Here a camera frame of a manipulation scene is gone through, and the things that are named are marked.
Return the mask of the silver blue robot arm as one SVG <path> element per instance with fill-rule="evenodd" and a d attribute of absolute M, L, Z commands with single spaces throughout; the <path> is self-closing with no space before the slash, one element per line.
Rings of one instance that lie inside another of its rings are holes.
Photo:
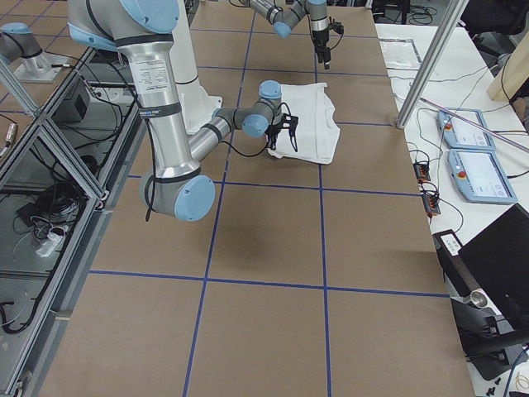
<path fill-rule="evenodd" d="M 282 38 L 289 36 L 307 17 L 317 62 L 324 69 L 330 69 L 331 51 L 340 43 L 345 29 L 341 22 L 328 15 L 326 1 L 294 1 L 289 9 L 281 8 L 275 1 L 249 0 L 240 4 L 261 15 Z"/>
<path fill-rule="evenodd" d="M 128 61 L 139 113 L 150 137 L 153 170 L 143 177 L 148 213 L 163 213 L 195 222 L 211 209 L 216 190 L 202 173 L 200 161 L 228 135 L 241 130 L 267 138 L 294 136 L 298 118 L 282 101 L 278 82 L 266 80 L 249 108 L 220 108 L 189 136 L 169 52 L 179 24 L 176 1 L 70 1 L 73 40 L 94 49 L 116 51 Z"/>

